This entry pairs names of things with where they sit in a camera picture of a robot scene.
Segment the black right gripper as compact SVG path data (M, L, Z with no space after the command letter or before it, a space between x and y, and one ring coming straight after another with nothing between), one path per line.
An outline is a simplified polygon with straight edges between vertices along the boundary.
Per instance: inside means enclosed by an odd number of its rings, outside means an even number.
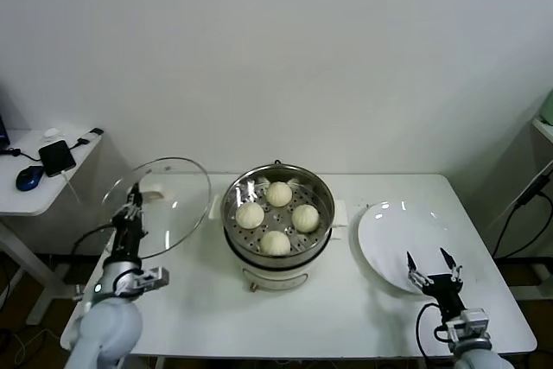
M408 278L424 295L436 299L442 322L447 322L459 317L466 309L460 297L463 287L462 266L444 248L441 247L440 252L450 270L449 274L426 276L418 270L413 257L407 252Z

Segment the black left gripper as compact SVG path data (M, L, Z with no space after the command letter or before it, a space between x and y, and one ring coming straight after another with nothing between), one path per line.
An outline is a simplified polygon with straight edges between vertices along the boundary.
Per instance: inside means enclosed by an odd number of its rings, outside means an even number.
M126 202L120 208L111 223L115 236L111 246L111 255L116 258L137 258L140 241L144 236L142 212L143 196L138 183L132 185L126 196Z

